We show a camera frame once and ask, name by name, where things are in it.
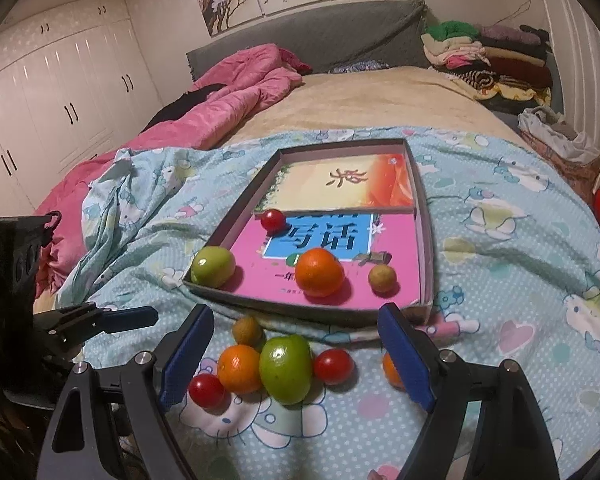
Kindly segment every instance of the purple folded blanket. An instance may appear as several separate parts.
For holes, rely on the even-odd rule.
[[[539,45],[540,38],[531,32],[523,32],[517,28],[507,27],[506,25],[491,25],[490,27],[483,27],[482,25],[476,25],[482,36],[487,38],[493,38],[494,40],[509,40],[519,41],[520,43],[526,43],[529,45]]]

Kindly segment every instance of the light blue bed sheet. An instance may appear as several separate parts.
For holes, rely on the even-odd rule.
[[[522,364],[566,478],[600,447],[600,230],[587,206],[533,153],[504,140],[431,128],[289,132],[200,152],[118,152],[84,202],[88,253],[58,293],[60,306],[150,304],[152,328],[101,334],[84,348],[95,367],[126,362],[174,330],[196,298],[182,285],[192,257],[255,173],[279,148],[407,137],[426,188],[435,244],[435,305],[466,332],[451,343],[466,361]],[[201,369],[232,344],[240,308],[210,303],[216,331]],[[392,389],[378,335],[260,316],[269,335],[307,336],[315,352],[350,344],[358,380],[293,409],[256,394],[213,416],[189,399],[168,414],[201,480],[395,478],[424,414]],[[469,453],[472,403],[456,456]]]

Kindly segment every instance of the screw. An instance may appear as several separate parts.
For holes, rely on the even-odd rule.
[[[151,352],[139,352],[136,354],[136,357],[134,357],[134,361],[136,364],[145,365],[151,360],[151,358]]]
[[[513,359],[506,359],[503,363],[504,369],[512,374],[520,371],[520,365]]]
[[[87,361],[80,361],[77,365],[74,365],[74,374],[81,374],[87,371],[89,363]]]
[[[443,350],[440,352],[440,359],[445,363],[453,363],[458,358],[458,355],[453,350]]]

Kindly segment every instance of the red cherry tomato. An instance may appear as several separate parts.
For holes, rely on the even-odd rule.
[[[260,218],[260,224],[267,230],[267,233],[277,233],[286,226],[286,216],[277,209],[267,209]]]
[[[217,408],[225,395],[226,390],[215,375],[199,374],[189,383],[189,397],[204,410]]]
[[[324,384],[341,384],[353,373],[356,364],[348,352],[340,348],[325,350],[314,359],[314,374]]]

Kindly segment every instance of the gray headboard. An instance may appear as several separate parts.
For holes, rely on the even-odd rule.
[[[238,50],[275,43],[325,73],[335,66],[381,60],[390,66],[429,62],[420,35],[426,27],[424,0],[352,2],[303,10],[222,35],[187,54],[193,79]]]

